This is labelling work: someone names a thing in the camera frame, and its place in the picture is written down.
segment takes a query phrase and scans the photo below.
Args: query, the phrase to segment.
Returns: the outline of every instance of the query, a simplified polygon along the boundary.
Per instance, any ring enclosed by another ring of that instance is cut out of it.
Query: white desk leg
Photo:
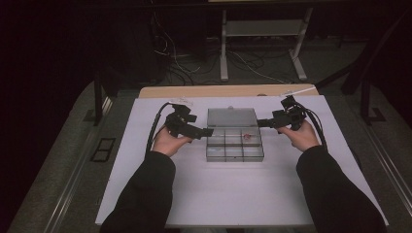
[[[226,61],[226,10],[223,10],[222,21],[222,51],[221,51],[221,81],[229,81],[227,75],[227,61]]]
[[[291,50],[291,59],[293,62],[294,69],[296,70],[297,76],[300,80],[306,81],[305,71],[303,70],[302,64],[298,58],[300,48],[302,47],[303,40],[305,39],[306,29],[309,25],[310,16],[312,15],[313,8],[308,8],[306,10],[305,18],[303,19],[302,24],[300,25],[299,35],[297,36],[297,42],[294,46],[294,49]]]

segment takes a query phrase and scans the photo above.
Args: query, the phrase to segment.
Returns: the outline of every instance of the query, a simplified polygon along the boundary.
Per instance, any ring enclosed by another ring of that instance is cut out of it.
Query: hand
[[[288,136],[292,141],[292,146],[302,152],[319,145],[315,130],[313,130],[312,125],[306,119],[303,120],[302,125],[296,131],[287,127],[281,127],[276,130]]]
[[[164,126],[154,138],[153,151],[161,152],[171,157],[175,154],[179,148],[184,144],[192,141],[192,138],[181,137],[175,138],[169,134],[169,130]]]

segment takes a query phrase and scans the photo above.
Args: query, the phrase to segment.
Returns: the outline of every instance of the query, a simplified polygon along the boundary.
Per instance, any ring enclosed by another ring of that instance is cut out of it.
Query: person's left hand
[[[164,126],[154,138],[154,147],[153,151],[161,152],[171,157],[175,154],[179,148],[184,144],[192,141],[192,138],[189,137],[180,137],[175,138],[169,134],[169,129]]]

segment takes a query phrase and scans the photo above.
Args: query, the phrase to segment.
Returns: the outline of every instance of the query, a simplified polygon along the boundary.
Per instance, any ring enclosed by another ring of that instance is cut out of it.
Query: floor
[[[205,60],[178,50],[176,58],[164,66],[166,76],[156,85],[192,84],[262,84],[317,83],[353,62],[364,43],[344,43],[337,38],[306,41],[299,58],[308,76],[300,81],[288,53],[293,38],[246,38],[228,42],[229,81],[222,83],[219,68],[219,42],[210,39]],[[346,76],[319,89],[326,97],[348,145],[360,159],[362,171],[389,222],[391,233],[410,232],[411,212],[405,207],[402,190],[410,196],[412,185],[409,167],[412,156],[412,131],[388,103],[379,89],[372,87],[371,107],[379,109],[386,121],[366,125],[360,118],[360,90],[343,95],[340,86]],[[109,179],[128,113],[139,91],[123,89],[106,102],[106,111],[98,126],[89,117],[93,110],[93,84],[79,96],[54,146],[30,189],[9,232],[98,232],[94,224],[99,204]],[[114,147],[105,163],[89,161],[102,138],[114,138]],[[383,160],[382,151],[388,155]],[[404,181],[399,189],[394,178],[382,165],[392,161],[396,181]],[[242,232],[231,229],[230,232]],[[316,232],[296,229],[295,232]]]

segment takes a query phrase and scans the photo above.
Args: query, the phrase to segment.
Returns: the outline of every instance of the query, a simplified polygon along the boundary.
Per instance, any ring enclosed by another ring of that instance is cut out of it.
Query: person's right hand
[[[287,127],[277,128],[276,130],[288,136],[292,141],[292,146],[302,152],[319,145],[315,130],[313,130],[312,125],[306,119],[303,120],[302,125],[296,131]]]

